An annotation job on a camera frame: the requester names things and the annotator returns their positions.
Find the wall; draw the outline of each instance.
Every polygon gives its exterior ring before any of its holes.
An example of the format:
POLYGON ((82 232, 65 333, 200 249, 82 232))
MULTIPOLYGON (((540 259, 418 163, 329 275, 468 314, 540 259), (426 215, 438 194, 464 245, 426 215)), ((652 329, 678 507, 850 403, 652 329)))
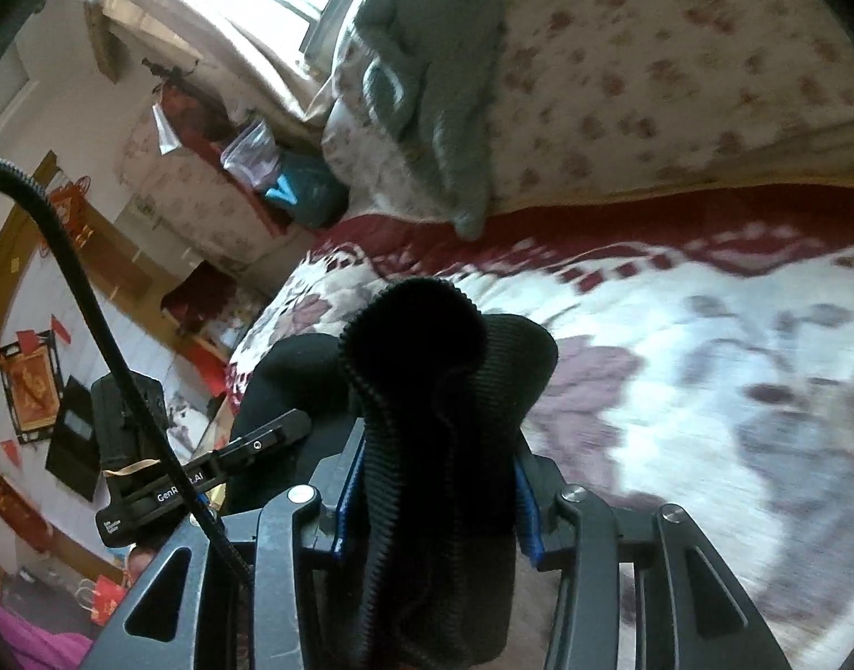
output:
MULTIPOLYGON (((113 173, 117 154, 129 128, 144 108, 156 79, 136 66, 113 84, 98 73, 87 37, 81 0, 46 0, 42 10, 22 28, 2 64, 0 80, 26 80, 18 95, 5 106, 0 102, 0 157, 33 172, 50 149, 59 165, 71 176, 89 175, 90 202, 113 221, 121 213, 129 193, 113 173)), ((13 203, 0 196, 0 229, 13 203)), ((91 343, 71 295, 51 258, 34 258, 28 265, 12 313, 3 330, 13 339, 15 328, 45 329, 55 313, 73 333, 73 344, 59 344, 64 378, 71 373, 89 386, 104 374, 104 362, 91 343)), ((193 368, 153 341, 123 317, 112 305, 104 311, 114 335, 124 349, 129 366, 165 382, 168 390, 196 383, 193 368)), ((196 400, 205 401, 205 396, 196 400)), ((0 380, 0 441, 13 437, 0 380)), ((0 471, 37 505, 52 523, 101 557, 109 554, 98 539, 95 508, 107 503, 107 490, 99 487, 89 505, 45 472, 47 444, 22 448, 23 468, 13 467, 0 447, 0 471)), ((21 542, 0 519, 0 566, 14 571, 21 542)))
POLYGON ((17 45, 12 43, 0 60, 0 116, 28 82, 30 77, 21 62, 17 45))
MULTIPOLYGON (((89 175, 89 201, 113 221, 129 192, 114 162, 157 84, 135 66, 117 84, 95 68, 80 0, 46 0, 15 39, 28 75, 0 118, 0 158, 32 172, 46 152, 72 176, 89 175)), ((0 228, 12 203, 0 196, 0 228)))
POLYGON ((185 279, 201 263, 202 257, 166 225, 165 221, 151 224, 127 207, 113 225, 137 245, 144 245, 145 254, 174 277, 185 279))
MULTIPOLYGON (((99 294, 98 298, 108 325, 129 366, 134 371, 160 380, 168 399, 174 392, 180 391, 193 407, 204 410, 207 407, 207 391, 191 364, 161 346, 102 295, 99 294)), ((65 344, 61 340, 57 343, 64 382, 67 382, 68 376, 73 375, 83 385, 91 386, 95 380, 107 373, 107 366, 89 335, 55 260, 51 256, 42 259, 37 253, 28 264, 15 294, 12 310, 0 336, 1 343, 15 340, 15 331, 18 329, 48 329, 51 314, 58 317, 71 333, 71 344, 65 344)), ((15 430, 8 413, 0 377, 0 441, 14 437, 15 430)), ((95 528, 95 511, 107 505, 109 501, 104 481, 99 480, 95 500, 90 504, 46 472, 46 451, 49 450, 49 443, 31 444, 20 447, 19 450, 22 456, 21 468, 15 467, 0 447, 1 474, 12 481, 13 485, 36 505, 41 514, 60 530, 93 553, 109 558, 110 554, 101 543, 95 528)), ((9 552, 2 544, 0 537, 0 553, 4 552, 7 557, 9 552)), ((6 567, 8 559, 0 561, 0 564, 6 567)))

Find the red paper cutting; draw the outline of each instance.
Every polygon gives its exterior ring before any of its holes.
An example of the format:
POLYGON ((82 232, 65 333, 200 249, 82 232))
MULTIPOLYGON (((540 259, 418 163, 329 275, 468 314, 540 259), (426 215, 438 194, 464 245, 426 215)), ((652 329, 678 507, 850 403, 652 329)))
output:
POLYGON ((0 473, 0 516, 39 554, 52 549, 52 525, 0 473))
POLYGON ((16 468, 21 468, 21 451, 18 449, 18 444, 14 438, 9 438, 7 441, 0 441, 0 446, 3 452, 8 456, 16 468))
POLYGON ((18 346, 24 355, 32 355, 42 344, 40 343, 40 337, 32 329, 19 329, 16 335, 18 335, 18 346))
POLYGON ((61 321, 55 315, 52 315, 52 332, 61 337, 65 344, 71 344, 71 333, 67 331, 67 328, 61 324, 61 321))

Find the bed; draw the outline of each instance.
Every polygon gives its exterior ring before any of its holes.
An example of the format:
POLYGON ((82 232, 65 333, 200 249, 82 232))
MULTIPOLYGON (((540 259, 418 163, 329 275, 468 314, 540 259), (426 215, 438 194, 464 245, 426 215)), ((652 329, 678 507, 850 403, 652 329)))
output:
MULTIPOLYGON (((339 44, 326 158, 351 187, 232 356, 339 335, 388 284, 448 279, 560 361, 524 433, 613 505, 674 501, 796 670, 854 648, 854 46, 820 0, 506 0, 492 216, 462 242, 339 44)), ((541 667, 556 578, 520 567, 493 668, 541 667)), ((634 666, 623 569, 621 664, 634 666)))

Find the white wall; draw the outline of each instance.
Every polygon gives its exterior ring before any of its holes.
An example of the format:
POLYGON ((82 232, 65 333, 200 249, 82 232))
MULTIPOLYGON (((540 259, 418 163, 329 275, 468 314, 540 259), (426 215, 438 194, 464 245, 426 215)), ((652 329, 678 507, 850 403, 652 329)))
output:
POLYGON ((21 54, 12 42, 0 59, 0 116, 28 82, 30 77, 21 62, 21 54))
MULTIPOLYGON (((113 84, 95 68, 80 0, 46 0, 15 46, 28 78, 0 118, 0 158, 33 172, 49 150, 70 176, 89 175, 89 202, 113 221, 129 200, 114 163, 157 84, 136 66, 113 84)), ((0 228, 12 208, 0 196, 0 228)))

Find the gray towel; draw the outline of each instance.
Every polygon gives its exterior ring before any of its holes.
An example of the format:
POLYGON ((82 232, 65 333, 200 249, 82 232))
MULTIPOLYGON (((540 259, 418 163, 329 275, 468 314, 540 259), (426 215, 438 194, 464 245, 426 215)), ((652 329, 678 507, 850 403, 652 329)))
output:
POLYGON ((491 191, 486 114, 502 0, 362 0, 353 35, 372 54, 369 111, 462 239, 482 233, 491 191))

